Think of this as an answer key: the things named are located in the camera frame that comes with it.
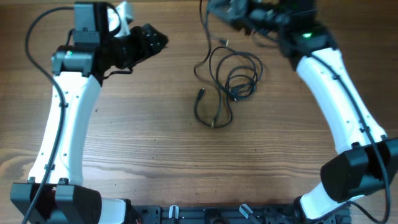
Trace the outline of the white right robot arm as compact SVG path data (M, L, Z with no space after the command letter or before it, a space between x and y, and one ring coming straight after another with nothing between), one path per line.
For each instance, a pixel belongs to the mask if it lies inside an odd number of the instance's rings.
M313 93L333 136L336 157L322 166L320 183L298 198L298 217L313 223L383 190L397 174L397 140L372 117L346 71L330 31L317 21L315 1L209 1L212 14L235 29L276 33L282 55Z

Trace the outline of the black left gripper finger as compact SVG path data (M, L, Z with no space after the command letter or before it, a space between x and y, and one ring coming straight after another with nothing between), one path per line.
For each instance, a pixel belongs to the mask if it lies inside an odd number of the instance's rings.
M146 24L146 39L154 50L162 50L169 42L168 37L150 24Z
M156 46L149 46L147 48L141 48L138 52L133 54L133 60L130 64L130 67L135 67L138 63L141 63L148 58L155 56L158 54L162 49Z

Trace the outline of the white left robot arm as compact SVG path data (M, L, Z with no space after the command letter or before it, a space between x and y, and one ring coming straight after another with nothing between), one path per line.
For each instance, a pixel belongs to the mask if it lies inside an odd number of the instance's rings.
M53 92L39 155L27 182L12 185L10 199L24 223L140 223L130 200L104 198L83 186L83 150L103 82L131 74L168 38L150 24L132 27L129 2L76 2L72 11L75 26L46 73Z

